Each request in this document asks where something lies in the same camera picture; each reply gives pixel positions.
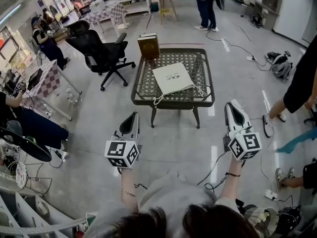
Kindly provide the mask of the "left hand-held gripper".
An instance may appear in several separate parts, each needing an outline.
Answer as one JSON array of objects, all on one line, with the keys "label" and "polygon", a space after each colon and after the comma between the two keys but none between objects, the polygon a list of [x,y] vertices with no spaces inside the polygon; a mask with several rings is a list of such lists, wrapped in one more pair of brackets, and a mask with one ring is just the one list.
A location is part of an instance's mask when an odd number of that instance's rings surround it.
[{"label": "left hand-held gripper", "polygon": [[104,156],[113,167],[131,169],[140,154],[139,141],[140,116],[133,112],[106,142]]}]

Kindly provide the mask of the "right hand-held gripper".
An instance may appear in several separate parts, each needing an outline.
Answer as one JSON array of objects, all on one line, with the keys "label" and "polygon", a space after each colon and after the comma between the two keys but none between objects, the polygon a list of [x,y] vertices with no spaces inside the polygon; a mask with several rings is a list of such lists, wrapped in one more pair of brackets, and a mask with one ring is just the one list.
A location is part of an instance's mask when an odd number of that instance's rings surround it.
[{"label": "right hand-held gripper", "polygon": [[245,161],[262,150],[260,135],[238,102],[226,103],[224,115],[227,132],[223,146],[226,152],[230,151],[237,161]]}]

